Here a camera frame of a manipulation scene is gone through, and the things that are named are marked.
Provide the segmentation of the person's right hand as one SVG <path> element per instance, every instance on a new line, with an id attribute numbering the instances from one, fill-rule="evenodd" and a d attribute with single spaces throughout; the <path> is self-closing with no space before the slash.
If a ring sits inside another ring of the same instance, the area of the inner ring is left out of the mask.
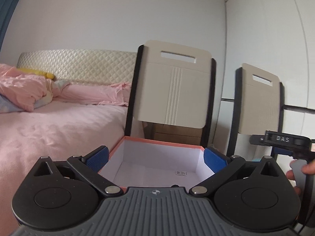
<path id="1" fill-rule="evenodd" d="M 288 180 L 291 180 L 291 181 L 296 181 L 295 179 L 295 175 L 294 175 L 294 172 L 292 170 L 294 164 L 296 162 L 299 162 L 299 160 L 292 160 L 289 164 L 290 166 L 290 170 L 288 170 L 286 172 L 286 177 L 288 178 Z M 301 167 L 301 172 L 304 174 L 304 175 L 314 175 L 314 160 L 309 163 L 309 164 L 304 164 L 302 167 Z M 298 186 L 295 186 L 294 187 L 294 191 L 300 196 L 302 197 L 302 195 L 305 193 L 304 190 L 302 190 L 301 188 L 299 188 Z"/>

